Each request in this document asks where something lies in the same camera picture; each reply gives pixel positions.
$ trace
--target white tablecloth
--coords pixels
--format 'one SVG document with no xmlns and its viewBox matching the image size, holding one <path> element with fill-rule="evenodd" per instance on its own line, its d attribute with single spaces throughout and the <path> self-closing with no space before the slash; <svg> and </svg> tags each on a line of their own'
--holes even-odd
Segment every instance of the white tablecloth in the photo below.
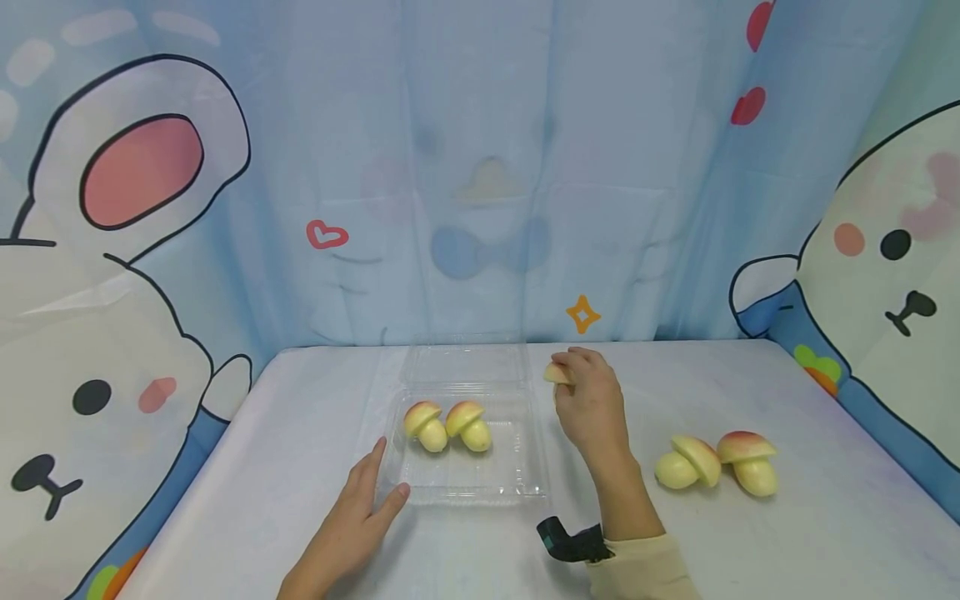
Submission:
<svg viewBox="0 0 960 600">
<path fill-rule="evenodd" d="M 616 368 L 634 453 L 704 597 L 960 598 L 960 528 L 779 347 L 762 341 L 596 344 Z M 533 377 L 559 345 L 528 347 Z M 406 348 L 304 348 L 264 371 L 122 599 L 269 599 L 387 427 Z M 583 463 L 537 382 L 552 506 L 407 510 L 356 598 L 585 598 L 579 565 L 550 560 L 535 527 L 598 520 Z M 725 475 L 669 492 L 652 465 L 672 434 L 711 443 L 754 430 L 780 448 L 780 493 Z"/>
</svg>

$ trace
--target orange star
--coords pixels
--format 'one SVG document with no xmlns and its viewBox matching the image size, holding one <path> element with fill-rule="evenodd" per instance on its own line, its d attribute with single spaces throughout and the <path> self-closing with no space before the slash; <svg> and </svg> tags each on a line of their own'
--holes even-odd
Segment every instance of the orange star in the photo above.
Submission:
<svg viewBox="0 0 960 600">
<path fill-rule="evenodd" d="M 573 319 L 573 322 L 577 324 L 577 333 L 580 335 L 587 333 L 587 330 L 590 329 L 592 324 L 603 319 L 603 317 L 590 307 L 589 300 L 587 300 L 587 297 L 583 294 L 577 299 L 576 304 L 566 309 L 566 314 L 570 315 L 570 319 Z"/>
</svg>

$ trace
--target plastic container lid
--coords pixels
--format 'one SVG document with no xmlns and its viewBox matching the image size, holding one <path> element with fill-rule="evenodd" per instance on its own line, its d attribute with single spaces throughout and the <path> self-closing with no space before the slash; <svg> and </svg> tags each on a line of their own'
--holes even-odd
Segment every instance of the plastic container lid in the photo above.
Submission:
<svg viewBox="0 0 960 600">
<path fill-rule="evenodd" d="M 417 340 L 401 379 L 411 390 L 515 391 L 529 387 L 526 346 L 516 333 L 434 335 Z"/>
</svg>

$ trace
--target mushroom piece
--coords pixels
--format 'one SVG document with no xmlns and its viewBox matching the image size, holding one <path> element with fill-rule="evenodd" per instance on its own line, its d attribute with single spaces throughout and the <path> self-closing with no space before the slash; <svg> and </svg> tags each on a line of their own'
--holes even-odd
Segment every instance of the mushroom piece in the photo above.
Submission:
<svg viewBox="0 0 960 600">
<path fill-rule="evenodd" d="M 403 429 L 408 438 L 417 438 L 428 452 L 440 452 L 446 448 L 446 430 L 437 417 L 443 409 L 431 400 L 417 402 L 403 417 Z"/>
<path fill-rule="evenodd" d="M 460 436 L 464 445 L 474 452 L 485 452 L 492 443 L 490 428 L 480 419 L 484 407 L 473 400 L 456 404 L 446 414 L 446 435 Z"/>
<path fill-rule="evenodd" d="M 717 454 L 724 465 L 733 465 L 740 486 L 757 497 L 777 493 L 780 482 L 767 460 L 777 449 L 763 436 L 752 431 L 732 431 L 720 439 Z"/>
<path fill-rule="evenodd" d="M 573 372 L 568 367 L 558 365 L 557 363 L 550 363 L 546 366 L 546 371 L 543 372 L 543 378 L 550 383 L 574 385 Z"/>
<path fill-rule="evenodd" d="M 654 475 L 666 488 L 682 490 L 693 485 L 700 475 L 697 469 L 678 452 L 667 452 L 657 461 Z"/>
<path fill-rule="evenodd" d="M 673 452 L 660 457 L 654 474 L 671 490 L 682 490 L 698 479 L 708 488 L 720 480 L 720 458 L 709 444 L 690 436 L 673 436 Z"/>
</svg>

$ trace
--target bow tie print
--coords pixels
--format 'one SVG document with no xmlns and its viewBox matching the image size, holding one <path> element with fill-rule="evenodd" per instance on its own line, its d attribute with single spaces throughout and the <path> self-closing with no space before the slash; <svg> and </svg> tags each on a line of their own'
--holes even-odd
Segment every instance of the bow tie print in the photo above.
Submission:
<svg viewBox="0 0 960 600">
<path fill-rule="evenodd" d="M 462 228 L 437 229 L 430 243 L 437 270 L 451 279 L 470 279 L 491 263 L 524 274 L 542 265 L 550 254 L 550 230 L 542 218 L 529 220 L 508 239 L 486 244 Z"/>
</svg>

